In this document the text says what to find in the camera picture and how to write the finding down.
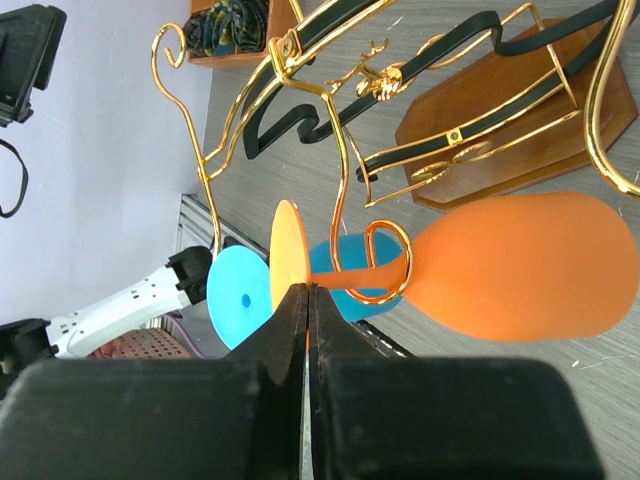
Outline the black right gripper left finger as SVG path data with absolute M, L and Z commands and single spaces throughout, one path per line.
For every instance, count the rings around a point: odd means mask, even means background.
M 305 288 L 218 360 L 43 360 L 1 406 L 5 479 L 296 479 Z

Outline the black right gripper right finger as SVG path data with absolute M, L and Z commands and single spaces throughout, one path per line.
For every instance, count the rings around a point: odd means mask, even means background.
M 387 357 L 309 293 L 318 479 L 601 479 L 573 392 L 527 358 Z

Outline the blue wine glass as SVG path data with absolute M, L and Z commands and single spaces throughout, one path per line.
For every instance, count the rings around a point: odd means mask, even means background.
M 378 232 L 374 240 L 379 265 L 400 255 L 400 246 L 389 235 Z M 340 236 L 339 248 L 346 270 L 367 266 L 363 233 Z M 328 241 L 312 248 L 309 258 L 313 273 L 332 271 Z M 225 248 L 213 261 L 206 281 L 206 304 L 215 332 L 230 350 L 272 317 L 289 286 L 300 283 L 299 280 L 304 283 L 304 277 L 296 274 L 281 279 L 280 270 L 279 266 L 275 269 L 267 266 L 261 255 L 241 245 Z M 341 316 L 350 323 L 386 313 L 400 301 L 397 297 L 382 305 L 366 305 L 344 290 L 331 290 L 330 294 Z

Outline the orange plastic wine glass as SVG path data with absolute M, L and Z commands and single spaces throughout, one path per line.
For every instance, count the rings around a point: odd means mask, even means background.
M 397 297 L 460 334 L 494 342 L 537 342 L 600 335 L 631 309 L 639 287 L 639 252 L 618 212 L 579 192 L 487 198 L 444 215 L 402 253 L 378 265 L 365 233 L 367 266 L 313 273 L 297 207 L 282 201 L 270 242 L 280 278 L 344 290 L 366 304 Z

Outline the gold wire wine glass rack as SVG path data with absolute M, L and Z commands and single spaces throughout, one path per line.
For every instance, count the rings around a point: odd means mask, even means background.
M 531 141 L 580 143 L 581 159 L 592 164 L 620 192 L 635 196 L 639 189 L 615 169 L 607 157 L 612 136 L 603 128 L 601 107 L 610 72 L 628 27 L 638 17 L 635 1 L 602 1 L 554 24 L 536 19 L 533 29 L 505 40 L 508 18 L 494 11 L 479 12 L 453 29 L 427 40 L 416 55 L 375 70 L 369 61 L 384 50 L 372 43 L 346 77 L 324 85 L 297 78 L 331 43 L 379 14 L 382 1 L 327 1 L 281 37 L 267 43 L 266 54 L 242 87 L 226 117 L 218 153 L 231 159 L 237 146 L 255 158 L 295 130 L 304 144 L 335 136 L 342 154 L 357 150 L 348 124 L 375 105 L 408 89 L 423 72 L 444 68 L 490 41 L 493 50 L 478 62 L 417 98 L 403 124 L 413 132 L 398 137 L 393 147 L 362 158 L 357 179 L 370 186 L 378 175 L 404 167 L 408 191 L 444 176 L 459 163 L 481 161 Z M 176 27 L 178 54 L 167 59 L 179 68 L 188 57 L 183 25 Z M 322 120 L 315 107 L 301 104 L 263 128 L 262 119 L 284 88 L 319 96 L 331 105 L 335 94 L 356 79 L 354 102 L 343 110 L 330 108 Z M 566 96 L 571 107 L 561 117 L 547 118 L 537 129 L 516 133 L 492 146 L 494 133 L 513 131 L 525 118 L 545 114 L 548 103 Z

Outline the wooden compartment tray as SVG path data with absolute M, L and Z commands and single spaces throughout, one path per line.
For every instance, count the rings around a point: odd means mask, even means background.
M 299 1 L 193 1 L 183 25 L 188 60 L 205 67 L 253 65 L 270 39 L 303 18 Z

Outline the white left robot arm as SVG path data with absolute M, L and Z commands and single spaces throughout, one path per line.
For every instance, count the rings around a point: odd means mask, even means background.
M 33 89 L 47 88 L 66 13 L 32 4 L 1 15 L 1 125 L 33 114 Z M 92 306 L 50 319 L 28 318 L 1 328 L 1 389 L 48 358 L 83 358 L 148 321 L 202 302 L 211 251 L 191 246 L 133 286 Z

